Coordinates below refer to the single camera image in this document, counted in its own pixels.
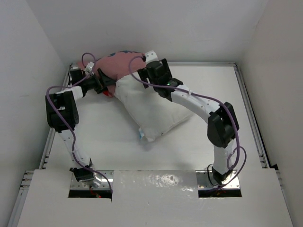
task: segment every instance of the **pink cloth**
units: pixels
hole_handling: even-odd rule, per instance
[[[97,69],[100,68],[108,77],[114,80],[119,80],[122,77],[129,74],[129,70],[128,70],[129,61],[134,56],[142,56],[142,55],[143,53],[137,53],[131,51],[121,51],[121,52],[113,53],[97,61],[94,69],[94,73],[98,75]],[[77,64],[82,70],[85,69],[82,62],[78,62]],[[145,62],[143,62],[141,59],[135,59],[132,63],[132,70],[133,72],[136,72],[138,69],[142,69],[145,66],[146,66]],[[114,96],[115,88],[116,88],[115,85],[111,85],[108,87],[110,97]]]

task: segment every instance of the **white panel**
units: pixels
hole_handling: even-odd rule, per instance
[[[237,61],[267,0],[27,0],[65,62],[154,50],[170,61]]]
[[[248,153],[246,169],[261,164],[233,67],[171,66],[173,77],[193,91],[230,102],[237,115],[240,140]],[[77,143],[82,143],[98,169],[193,170],[214,162],[214,146],[207,138],[207,125],[197,115],[154,142],[139,139],[139,126],[116,98],[94,91],[77,102],[80,122]],[[68,171],[71,158],[56,135],[47,168]]]
[[[271,0],[242,72],[272,164],[277,163],[295,226],[303,226],[303,2]]]
[[[0,226],[47,136],[45,92],[65,68],[25,0],[0,1]]]
[[[240,198],[198,198],[194,171],[115,171],[112,202],[68,198],[70,180],[36,170],[18,226],[292,226],[274,169],[243,172]]]

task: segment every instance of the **wall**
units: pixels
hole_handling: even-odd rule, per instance
[[[238,61],[267,0],[27,0],[65,63],[154,50],[170,61]]]
[[[303,226],[303,2],[270,0],[241,70],[265,146],[281,172],[295,226]]]
[[[47,136],[44,95],[65,67],[25,0],[0,1],[0,227]]]

